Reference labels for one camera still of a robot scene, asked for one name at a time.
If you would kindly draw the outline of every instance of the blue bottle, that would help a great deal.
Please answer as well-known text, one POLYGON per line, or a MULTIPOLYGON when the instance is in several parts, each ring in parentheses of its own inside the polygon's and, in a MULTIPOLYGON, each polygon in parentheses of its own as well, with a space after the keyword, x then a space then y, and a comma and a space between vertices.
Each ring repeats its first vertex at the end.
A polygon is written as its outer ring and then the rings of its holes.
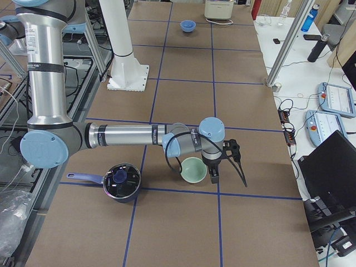
POLYGON ((304 22, 303 26, 301 27, 301 30, 303 32, 307 32, 309 30, 309 28, 312 25, 313 21, 317 17, 319 7, 320 7, 320 5, 318 5, 318 4, 313 5, 313 8, 309 12, 308 16, 305 19, 305 22, 304 22))

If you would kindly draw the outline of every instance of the blue pot handle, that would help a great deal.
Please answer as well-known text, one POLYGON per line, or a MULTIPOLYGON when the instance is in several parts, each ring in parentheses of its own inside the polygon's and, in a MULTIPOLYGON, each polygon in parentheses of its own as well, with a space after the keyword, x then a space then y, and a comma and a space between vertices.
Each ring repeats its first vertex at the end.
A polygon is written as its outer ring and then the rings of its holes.
POLYGON ((70 172, 67 174, 68 179, 76 179, 76 180, 85 180, 85 181, 92 181, 97 184, 103 183, 103 177, 100 175, 95 174, 82 174, 80 172, 70 172))

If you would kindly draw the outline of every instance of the blue bowl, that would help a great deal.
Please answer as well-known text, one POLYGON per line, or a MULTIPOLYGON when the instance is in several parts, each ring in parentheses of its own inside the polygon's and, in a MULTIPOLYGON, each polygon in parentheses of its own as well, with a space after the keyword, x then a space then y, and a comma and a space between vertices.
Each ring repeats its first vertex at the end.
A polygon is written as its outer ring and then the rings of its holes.
POLYGON ((180 27, 184 32, 192 32, 195 29, 195 22, 194 21, 182 21, 180 23, 180 27))

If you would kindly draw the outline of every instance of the white appliance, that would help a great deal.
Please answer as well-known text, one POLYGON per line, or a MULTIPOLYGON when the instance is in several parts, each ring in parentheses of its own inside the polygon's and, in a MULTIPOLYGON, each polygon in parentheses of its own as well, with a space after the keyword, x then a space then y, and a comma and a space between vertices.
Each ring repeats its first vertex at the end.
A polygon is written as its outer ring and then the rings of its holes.
POLYGON ((204 16, 208 19, 230 19, 234 0, 206 0, 204 16))

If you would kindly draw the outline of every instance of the green bowl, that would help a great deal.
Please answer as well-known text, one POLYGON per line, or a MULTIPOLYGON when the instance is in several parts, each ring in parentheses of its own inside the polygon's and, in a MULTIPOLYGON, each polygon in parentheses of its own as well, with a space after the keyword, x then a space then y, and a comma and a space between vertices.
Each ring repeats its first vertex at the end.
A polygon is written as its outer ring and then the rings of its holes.
POLYGON ((191 184, 201 182, 207 173, 206 165, 197 157, 188 157, 182 162, 181 176, 191 184))

